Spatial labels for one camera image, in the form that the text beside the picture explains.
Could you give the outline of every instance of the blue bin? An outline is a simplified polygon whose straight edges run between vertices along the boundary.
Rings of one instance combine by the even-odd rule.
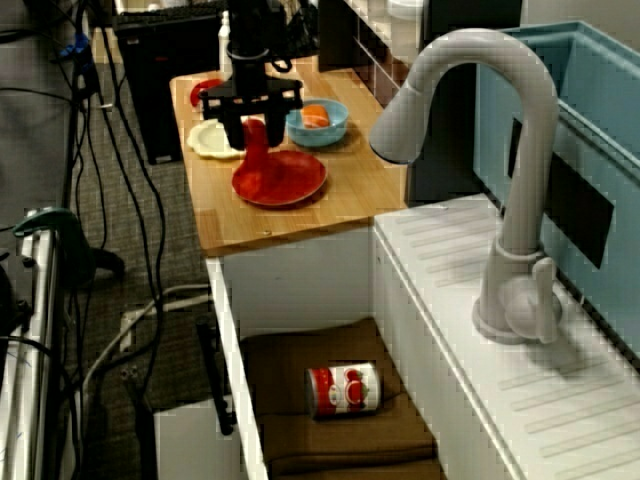
[[[640,356],[640,55],[583,22],[505,32],[536,52],[553,77],[560,104],[554,153],[561,169],[610,205],[601,258],[585,254],[564,225],[546,215],[544,248]],[[512,137],[521,119],[515,89],[492,69],[479,67],[474,170],[503,203]],[[563,186],[556,181],[555,188]]]

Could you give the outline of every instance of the tomato soup can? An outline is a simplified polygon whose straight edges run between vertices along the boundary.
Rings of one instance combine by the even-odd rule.
[[[371,362],[309,368],[306,389],[307,407],[313,418],[374,412],[382,396],[380,378]]]

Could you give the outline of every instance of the orange food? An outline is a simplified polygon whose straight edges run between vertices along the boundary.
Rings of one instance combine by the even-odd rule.
[[[301,111],[305,128],[324,128],[329,126],[329,114],[322,105],[307,105]]]

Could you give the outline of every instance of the gray carpet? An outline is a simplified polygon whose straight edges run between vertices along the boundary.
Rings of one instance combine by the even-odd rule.
[[[118,78],[120,78],[122,70],[121,66],[118,67]],[[99,68],[106,102],[110,103],[113,101],[114,90],[108,69],[102,65],[99,65]],[[122,99],[130,124],[142,146],[126,82],[122,88]],[[106,248],[125,261],[126,274],[124,280],[120,282],[108,272],[98,272],[89,304],[84,338],[82,362],[84,372],[118,333],[122,313],[141,307],[151,298],[142,237],[133,202],[118,168],[102,114],[97,109],[97,96],[94,96],[92,101],[90,128],[104,184],[108,220]],[[160,241],[160,222],[156,205],[115,108],[109,116],[113,120],[118,145],[145,218],[152,262],[154,262]],[[96,171],[86,140],[82,152],[85,167],[79,182],[80,218],[89,243],[97,247],[102,242],[102,213]],[[161,276],[163,287],[186,283],[207,283],[184,165],[181,162],[174,162],[150,166],[146,163],[146,158],[145,164],[162,196],[166,214],[167,236]],[[72,200],[72,205],[75,205],[75,199]],[[86,302],[86,293],[84,290],[79,295],[82,310]],[[174,408],[210,397],[194,326],[195,319],[202,314],[207,314],[209,310],[208,305],[201,305],[188,311],[171,312],[165,315],[164,335],[147,392],[148,400],[154,409]],[[142,321],[136,330],[136,345],[144,345],[153,337],[155,322],[156,317],[149,317]],[[67,369],[70,372],[75,370],[76,365],[75,342],[75,333],[71,331],[66,342]],[[148,359],[148,354],[143,355],[127,364],[126,368],[135,366],[139,376],[144,376]],[[83,478],[93,480],[143,478],[135,434],[134,410],[121,380],[122,368],[124,367],[111,370],[101,381],[94,383],[92,390],[96,401],[87,429]]]

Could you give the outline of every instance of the faucet handle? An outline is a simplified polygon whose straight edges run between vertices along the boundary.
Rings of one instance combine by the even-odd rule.
[[[553,308],[553,281],[557,267],[550,257],[538,260],[533,266],[533,279],[538,290],[538,306],[536,308],[537,336],[542,343],[551,343],[558,337],[556,315]]]

